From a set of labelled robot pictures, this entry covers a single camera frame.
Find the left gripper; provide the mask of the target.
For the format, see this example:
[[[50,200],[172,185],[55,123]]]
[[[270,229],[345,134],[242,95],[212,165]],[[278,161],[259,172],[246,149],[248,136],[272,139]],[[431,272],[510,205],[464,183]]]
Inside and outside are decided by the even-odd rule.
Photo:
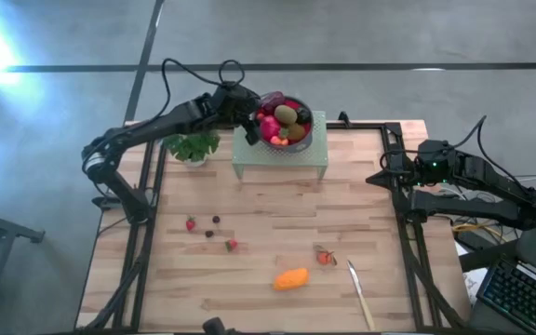
[[[245,124],[245,139],[249,145],[261,140],[260,124],[251,116],[260,108],[261,97],[242,85],[219,86],[211,98],[218,127],[238,127]]]

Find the green perforated metal riser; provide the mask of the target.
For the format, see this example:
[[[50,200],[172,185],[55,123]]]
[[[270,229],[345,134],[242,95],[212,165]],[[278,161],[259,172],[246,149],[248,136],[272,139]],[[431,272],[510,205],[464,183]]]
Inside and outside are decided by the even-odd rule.
[[[301,151],[289,152],[288,147],[273,147],[259,141],[250,146],[242,127],[234,130],[233,159],[234,173],[243,180],[245,167],[305,167],[316,168],[317,178],[322,180],[328,168],[327,119],[324,112],[313,112],[312,132],[300,142]]]

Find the white paper sheet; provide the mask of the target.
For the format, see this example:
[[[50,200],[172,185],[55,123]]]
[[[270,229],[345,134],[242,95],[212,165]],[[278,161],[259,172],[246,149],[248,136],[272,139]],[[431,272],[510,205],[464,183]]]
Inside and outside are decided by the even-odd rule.
[[[467,289],[467,295],[471,304],[476,303],[476,294],[487,274],[486,268],[475,269],[466,273],[463,273],[464,284]]]

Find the red collapsible colander bowl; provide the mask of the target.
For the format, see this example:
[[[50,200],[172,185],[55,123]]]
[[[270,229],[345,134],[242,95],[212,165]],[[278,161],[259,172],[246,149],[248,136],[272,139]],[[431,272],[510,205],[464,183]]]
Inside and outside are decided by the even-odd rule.
[[[311,111],[311,109],[304,102],[302,102],[301,100],[298,100],[296,98],[286,96],[286,95],[285,95],[285,97],[286,97],[286,101],[282,105],[287,105],[287,106],[289,106],[289,107],[291,107],[291,108],[293,108],[295,110],[297,110],[299,107],[304,107],[304,108],[308,109],[309,111]],[[255,112],[254,120],[257,121],[259,124],[261,124],[261,120],[267,115],[274,115],[274,111],[275,110],[273,110],[272,112],[265,112],[261,107],[261,101],[260,101],[260,108]],[[287,153],[292,153],[292,154],[300,153],[300,152],[308,149],[309,146],[311,145],[312,141],[313,141],[313,126],[315,125],[313,113],[312,113],[312,116],[313,116],[312,122],[310,124],[303,125],[305,127],[305,129],[306,129],[306,135],[300,141],[289,142],[288,146],[281,145],[281,141],[283,139],[280,139],[280,144],[279,145],[273,145],[271,143],[271,141],[265,141],[263,138],[261,138],[261,141],[264,144],[267,144],[269,147],[271,147],[273,149],[276,149],[276,150],[280,150],[280,151],[287,152]],[[282,124],[280,122],[279,122],[279,124],[280,124],[281,128],[287,128],[287,126],[288,126],[288,125]]]

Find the yellow bread roll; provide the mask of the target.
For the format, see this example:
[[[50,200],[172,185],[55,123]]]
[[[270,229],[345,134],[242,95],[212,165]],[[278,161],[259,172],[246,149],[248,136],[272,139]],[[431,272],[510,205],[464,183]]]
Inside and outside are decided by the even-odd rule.
[[[287,270],[275,278],[273,289],[277,291],[300,288],[309,282],[309,270],[297,268]]]

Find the black power brick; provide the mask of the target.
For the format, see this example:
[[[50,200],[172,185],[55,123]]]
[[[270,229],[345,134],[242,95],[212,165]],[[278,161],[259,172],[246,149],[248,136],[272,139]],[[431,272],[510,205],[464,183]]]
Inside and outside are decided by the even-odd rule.
[[[473,232],[461,232],[455,235],[455,240],[464,248],[478,251],[486,247],[486,239]]]

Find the potted monstera plant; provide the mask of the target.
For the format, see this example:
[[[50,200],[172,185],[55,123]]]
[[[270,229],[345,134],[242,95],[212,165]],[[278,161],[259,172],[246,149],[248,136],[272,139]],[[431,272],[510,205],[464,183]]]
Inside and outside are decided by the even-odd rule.
[[[177,161],[189,168],[198,168],[217,151],[220,141],[221,137],[216,131],[208,131],[170,135],[163,139],[163,145]]]

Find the tangerine with stalk and leaves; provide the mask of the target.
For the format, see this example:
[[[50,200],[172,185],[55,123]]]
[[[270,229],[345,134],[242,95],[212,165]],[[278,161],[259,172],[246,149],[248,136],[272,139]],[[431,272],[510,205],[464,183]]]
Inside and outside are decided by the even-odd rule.
[[[314,252],[315,258],[319,264],[332,266],[336,266],[338,264],[333,251],[329,251],[320,245],[314,245]]]

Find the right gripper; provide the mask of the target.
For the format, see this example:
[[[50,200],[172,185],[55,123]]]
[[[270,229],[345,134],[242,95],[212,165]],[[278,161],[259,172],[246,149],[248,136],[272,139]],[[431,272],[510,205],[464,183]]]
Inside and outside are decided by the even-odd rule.
[[[394,150],[391,172],[381,170],[366,178],[366,183],[394,187],[391,180],[400,178],[406,185],[435,185],[450,179],[454,147],[447,141],[426,140],[417,150]]]

